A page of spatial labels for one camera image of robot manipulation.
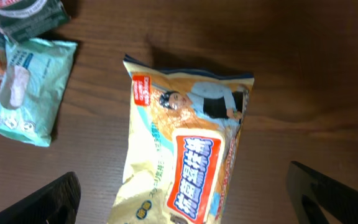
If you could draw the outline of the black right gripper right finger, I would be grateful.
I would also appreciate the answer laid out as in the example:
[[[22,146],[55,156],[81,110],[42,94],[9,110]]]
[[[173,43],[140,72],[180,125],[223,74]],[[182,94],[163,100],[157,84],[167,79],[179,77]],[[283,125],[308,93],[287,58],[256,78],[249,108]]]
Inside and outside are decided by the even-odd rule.
[[[286,186],[299,223],[327,223],[322,209],[341,223],[358,223],[358,191],[297,161]]]

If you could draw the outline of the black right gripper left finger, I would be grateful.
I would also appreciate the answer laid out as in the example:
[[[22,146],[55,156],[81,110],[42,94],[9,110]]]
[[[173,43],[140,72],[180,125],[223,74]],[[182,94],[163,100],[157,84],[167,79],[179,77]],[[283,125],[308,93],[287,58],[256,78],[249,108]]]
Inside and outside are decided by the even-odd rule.
[[[81,185],[67,172],[0,212],[0,224],[75,224]]]

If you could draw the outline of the mint green wipes pouch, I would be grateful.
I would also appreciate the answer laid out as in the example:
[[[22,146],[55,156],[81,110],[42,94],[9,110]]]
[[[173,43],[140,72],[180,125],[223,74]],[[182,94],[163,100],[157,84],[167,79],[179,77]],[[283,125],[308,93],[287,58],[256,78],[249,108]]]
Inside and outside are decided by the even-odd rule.
[[[0,134],[48,147],[78,44],[32,38],[6,42],[0,85]]]

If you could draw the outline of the cream wet wipes bag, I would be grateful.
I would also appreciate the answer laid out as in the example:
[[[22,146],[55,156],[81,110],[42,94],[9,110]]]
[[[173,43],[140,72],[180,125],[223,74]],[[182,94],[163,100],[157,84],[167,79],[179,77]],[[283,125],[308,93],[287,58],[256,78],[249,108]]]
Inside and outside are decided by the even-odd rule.
[[[129,143],[108,223],[220,223],[253,75],[123,63]]]

